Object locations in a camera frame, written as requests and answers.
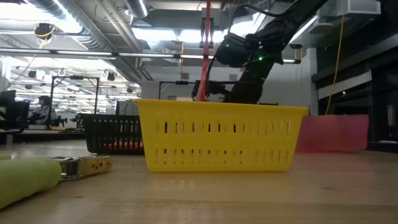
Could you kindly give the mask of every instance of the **person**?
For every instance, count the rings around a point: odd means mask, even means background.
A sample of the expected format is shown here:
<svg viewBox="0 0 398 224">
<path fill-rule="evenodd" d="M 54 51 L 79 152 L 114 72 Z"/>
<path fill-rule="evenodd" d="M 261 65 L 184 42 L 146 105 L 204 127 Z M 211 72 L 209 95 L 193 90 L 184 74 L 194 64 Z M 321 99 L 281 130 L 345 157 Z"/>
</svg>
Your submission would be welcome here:
<svg viewBox="0 0 398 224">
<path fill-rule="evenodd" d="M 33 111 L 33 116 L 35 124 L 46 124 L 46 120 L 49 117 L 49 109 L 50 109 L 51 99 L 49 96 L 41 96 L 39 97 L 39 105 L 40 107 L 36 108 Z M 51 109 L 51 120 L 57 118 L 57 114 L 55 110 Z"/>
</svg>

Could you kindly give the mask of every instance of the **black basket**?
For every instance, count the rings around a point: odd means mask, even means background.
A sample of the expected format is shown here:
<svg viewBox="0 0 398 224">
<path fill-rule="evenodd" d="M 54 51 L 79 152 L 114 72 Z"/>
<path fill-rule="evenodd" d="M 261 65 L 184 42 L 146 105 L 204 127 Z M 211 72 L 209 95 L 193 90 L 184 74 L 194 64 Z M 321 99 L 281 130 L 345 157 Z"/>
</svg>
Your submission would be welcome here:
<svg viewBox="0 0 398 224">
<path fill-rule="evenodd" d="M 82 114 L 89 152 L 144 155 L 139 116 Z"/>
</svg>

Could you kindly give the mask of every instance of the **red pole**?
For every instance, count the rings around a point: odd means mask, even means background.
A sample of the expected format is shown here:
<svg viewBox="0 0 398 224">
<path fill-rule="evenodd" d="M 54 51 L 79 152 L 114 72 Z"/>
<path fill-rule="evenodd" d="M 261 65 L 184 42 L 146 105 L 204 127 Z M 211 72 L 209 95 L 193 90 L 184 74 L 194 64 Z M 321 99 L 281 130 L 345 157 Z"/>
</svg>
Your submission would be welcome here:
<svg viewBox="0 0 398 224">
<path fill-rule="evenodd" d="M 201 79 L 199 87 L 199 101 L 205 101 L 205 87 L 206 87 L 206 74 L 207 65 L 209 62 L 209 33 L 210 33 L 210 6 L 211 0 L 207 0 L 206 4 L 206 21 L 205 21 L 205 46 L 203 48 L 203 61 L 201 68 Z"/>
</svg>

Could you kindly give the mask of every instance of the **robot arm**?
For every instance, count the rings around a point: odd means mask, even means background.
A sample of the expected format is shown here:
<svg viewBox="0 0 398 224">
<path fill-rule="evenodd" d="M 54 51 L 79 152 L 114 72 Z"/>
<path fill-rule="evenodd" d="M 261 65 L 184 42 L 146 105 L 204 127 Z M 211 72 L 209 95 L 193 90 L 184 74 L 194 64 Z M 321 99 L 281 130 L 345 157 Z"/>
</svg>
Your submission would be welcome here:
<svg viewBox="0 0 398 224">
<path fill-rule="evenodd" d="M 300 26 L 327 1 L 298 0 L 255 34 L 248 34 L 246 38 L 232 33 L 226 35 L 215 59 L 230 67 L 246 68 L 237 84 L 225 95 L 224 102 L 256 104 L 272 66 L 276 62 L 283 64 L 282 51 Z M 253 8 L 250 5 L 241 7 Z"/>
</svg>

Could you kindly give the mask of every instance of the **yellow basket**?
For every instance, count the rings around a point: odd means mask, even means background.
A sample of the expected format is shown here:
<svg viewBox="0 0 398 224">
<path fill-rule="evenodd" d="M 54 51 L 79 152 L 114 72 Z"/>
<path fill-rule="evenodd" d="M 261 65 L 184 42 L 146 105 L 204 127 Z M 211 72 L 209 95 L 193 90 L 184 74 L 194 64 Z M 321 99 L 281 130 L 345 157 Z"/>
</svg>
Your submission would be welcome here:
<svg viewBox="0 0 398 224">
<path fill-rule="evenodd" d="M 154 172 L 287 170 L 306 108 L 136 100 Z"/>
</svg>

